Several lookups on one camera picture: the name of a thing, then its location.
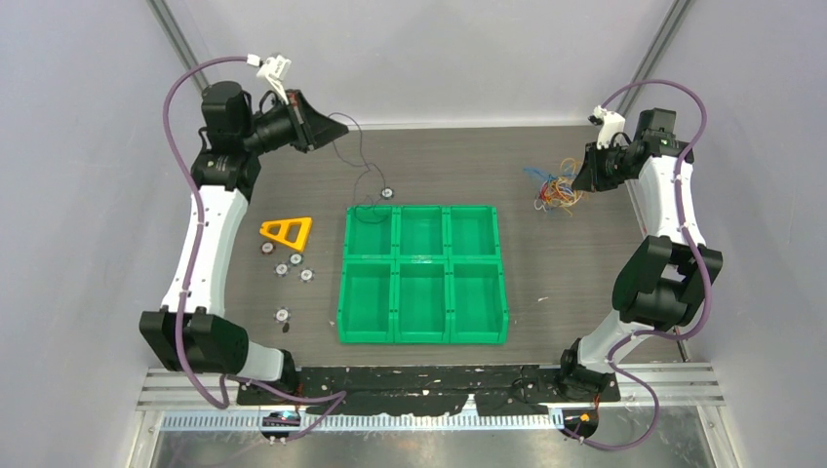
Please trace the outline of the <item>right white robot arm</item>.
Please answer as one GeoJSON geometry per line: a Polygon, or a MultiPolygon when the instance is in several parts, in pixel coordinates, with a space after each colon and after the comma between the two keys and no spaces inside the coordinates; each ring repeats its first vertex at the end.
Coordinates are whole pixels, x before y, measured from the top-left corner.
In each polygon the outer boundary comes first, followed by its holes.
{"type": "Polygon", "coordinates": [[[640,341],[699,325],[695,316],[723,267],[722,253],[707,246],[696,223],[693,148],[675,136],[675,112],[641,112],[632,136],[624,117],[602,106],[589,120],[599,133],[585,147],[573,189],[597,193],[637,182],[648,233],[616,277],[607,318],[561,356],[557,387],[575,401],[602,394],[614,365],[640,341]]]}

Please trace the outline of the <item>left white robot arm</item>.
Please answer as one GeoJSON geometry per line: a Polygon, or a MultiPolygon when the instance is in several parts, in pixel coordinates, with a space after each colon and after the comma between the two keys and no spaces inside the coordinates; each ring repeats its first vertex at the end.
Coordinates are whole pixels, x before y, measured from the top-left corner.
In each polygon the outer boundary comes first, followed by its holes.
{"type": "Polygon", "coordinates": [[[284,102],[254,111],[240,84],[221,81],[202,94],[202,148],[189,174],[196,188],[171,285],[156,311],[145,311],[139,332],[164,368],[219,373],[261,381],[273,402],[290,402],[299,388],[290,352],[253,342],[225,319],[224,293],[238,229],[261,170],[259,156],[290,146],[302,153],[348,134],[347,126],[317,112],[299,90],[284,102]]]}

